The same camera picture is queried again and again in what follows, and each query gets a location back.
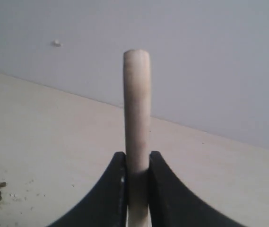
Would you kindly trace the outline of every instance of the wooden dowel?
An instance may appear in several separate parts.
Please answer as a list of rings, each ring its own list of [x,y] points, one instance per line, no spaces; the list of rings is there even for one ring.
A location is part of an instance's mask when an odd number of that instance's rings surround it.
[[[124,53],[124,115],[128,169],[128,226],[148,226],[147,171],[151,112],[150,58],[144,50]]]

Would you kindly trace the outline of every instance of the white tabletop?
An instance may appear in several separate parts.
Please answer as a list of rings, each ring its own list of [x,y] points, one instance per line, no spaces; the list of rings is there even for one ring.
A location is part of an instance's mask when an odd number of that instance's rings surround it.
[[[152,119],[150,150],[214,208],[269,226],[269,150]],[[124,149],[123,110],[0,74],[0,224],[45,227]]]

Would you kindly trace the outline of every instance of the white wall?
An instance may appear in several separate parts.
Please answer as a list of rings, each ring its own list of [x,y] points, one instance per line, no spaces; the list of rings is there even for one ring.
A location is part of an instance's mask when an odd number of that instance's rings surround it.
[[[121,106],[130,48],[154,116],[269,148],[269,1],[0,0],[0,72]]]

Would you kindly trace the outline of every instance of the white cylindrical rod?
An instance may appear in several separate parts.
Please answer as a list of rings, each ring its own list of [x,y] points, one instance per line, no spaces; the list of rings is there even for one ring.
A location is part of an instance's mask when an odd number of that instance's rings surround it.
[[[148,226],[147,174],[151,112],[149,53],[124,53],[124,115],[128,169],[128,227]]]

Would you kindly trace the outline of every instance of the white surface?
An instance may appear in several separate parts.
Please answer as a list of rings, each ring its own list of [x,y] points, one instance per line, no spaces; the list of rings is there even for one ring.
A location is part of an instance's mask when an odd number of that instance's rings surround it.
[[[122,106],[131,48],[153,115],[269,148],[268,0],[0,0],[5,74]]]
[[[0,74],[1,226],[45,227],[73,207],[125,150],[123,127],[122,109]],[[151,149],[198,196],[269,227],[269,150],[158,119],[151,129]]]

